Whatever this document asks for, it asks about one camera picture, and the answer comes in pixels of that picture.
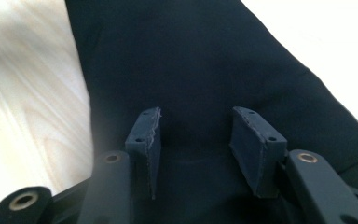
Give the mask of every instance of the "wooden floor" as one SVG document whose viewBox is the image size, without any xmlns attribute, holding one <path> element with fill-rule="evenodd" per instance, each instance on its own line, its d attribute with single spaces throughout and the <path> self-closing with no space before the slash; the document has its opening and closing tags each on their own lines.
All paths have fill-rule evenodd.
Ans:
<svg viewBox="0 0 358 224">
<path fill-rule="evenodd" d="M 358 1 L 243 2 L 358 118 Z M 90 176 L 89 116 L 63 0 L 0 0 L 0 201 Z"/>
</svg>

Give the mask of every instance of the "dark navy cloth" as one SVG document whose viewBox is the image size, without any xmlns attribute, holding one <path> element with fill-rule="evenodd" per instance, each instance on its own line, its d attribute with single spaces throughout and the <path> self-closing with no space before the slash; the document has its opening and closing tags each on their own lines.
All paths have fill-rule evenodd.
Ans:
<svg viewBox="0 0 358 224">
<path fill-rule="evenodd" d="M 233 106 L 257 111 L 288 149 L 321 154 L 358 188 L 358 122 L 240 0 L 66 5 L 95 154 L 123 148 L 137 116 L 161 107 L 158 194 L 145 223 L 280 222 L 273 201 L 250 197 L 228 147 Z"/>
</svg>

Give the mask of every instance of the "metal grommet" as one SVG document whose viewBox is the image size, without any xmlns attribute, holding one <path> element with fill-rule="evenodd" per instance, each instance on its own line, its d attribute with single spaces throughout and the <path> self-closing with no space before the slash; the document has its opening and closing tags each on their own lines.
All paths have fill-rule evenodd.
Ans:
<svg viewBox="0 0 358 224">
<path fill-rule="evenodd" d="M 115 163 L 115 162 L 118 162 L 121 160 L 121 157 L 118 155 L 118 154 L 110 154 L 110 155 L 107 155 L 103 158 L 104 162 L 106 163 Z"/>
<path fill-rule="evenodd" d="M 309 153 L 300 153 L 297 155 L 297 157 L 304 162 L 308 162 L 308 163 L 315 163 L 318 162 L 318 159 L 312 155 L 310 155 Z"/>
<path fill-rule="evenodd" d="M 36 191 L 28 191 L 14 198 L 8 208 L 12 211 L 19 211 L 33 205 L 39 198 Z"/>
</svg>

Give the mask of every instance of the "screw hole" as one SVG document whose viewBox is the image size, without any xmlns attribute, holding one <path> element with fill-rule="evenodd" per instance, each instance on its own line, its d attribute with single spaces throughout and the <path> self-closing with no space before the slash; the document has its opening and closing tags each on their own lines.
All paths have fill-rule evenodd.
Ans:
<svg viewBox="0 0 358 224">
<path fill-rule="evenodd" d="M 349 215 L 341 215 L 340 218 L 345 224 L 358 224 L 358 220 L 355 217 Z"/>
<path fill-rule="evenodd" d="M 316 159 L 316 157 L 314 157 L 308 153 L 300 153 L 300 154 L 298 154 L 298 158 L 301 161 L 308 162 L 308 163 L 315 163 L 318 161 L 318 159 Z"/>
<path fill-rule="evenodd" d="M 106 162 L 106 163 L 114 163 L 114 162 L 117 162 L 117 161 L 119 161 L 120 160 L 120 157 L 118 156 L 118 155 L 115 155 L 115 154 L 113 154 L 113 155 L 108 155 L 108 156 L 106 156 L 105 158 L 104 158 L 104 161 Z"/>
<path fill-rule="evenodd" d="M 29 191 L 20 194 L 16 198 L 14 198 L 8 208 L 12 211 L 19 211 L 25 209 L 37 201 L 38 195 L 36 191 Z"/>
</svg>

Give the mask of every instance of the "black plastic bracket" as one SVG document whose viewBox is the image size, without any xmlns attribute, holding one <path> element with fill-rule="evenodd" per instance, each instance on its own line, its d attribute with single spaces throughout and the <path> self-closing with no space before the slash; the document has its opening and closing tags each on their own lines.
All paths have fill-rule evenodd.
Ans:
<svg viewBox="0 0 358 224">
<path fill-rule="evenodd" d="M 139 199 L 155 199 L 161 152 L 160 108 L 141 113 L 126 140 L 126 151 L 134 163 L 135 191 Z"/>
<path fill-rule="evenodd" d="M 0 223 L 49 223 L 52 214 L 51 192 L 43 187 L 17 190 L 0 202 Z"/>
<path fill-rule="evenodd" d="M 234 107 L 230 147 L 253 194 L 278 196 L 274 183 L 277 162 L 283 161 L 287 141 L 253 110 Z"/>
<path fill-rule="evenodd" d="M 358 198 L 323 157 L 293 150 L 286 172 L 307 223 L 358 223 Z"/>
<path fill-rule="evenodd" d="M 77 223 L 131 223 L 131 165 L 124 151 L 108 151 L 95 160 Z"/>
</svg>

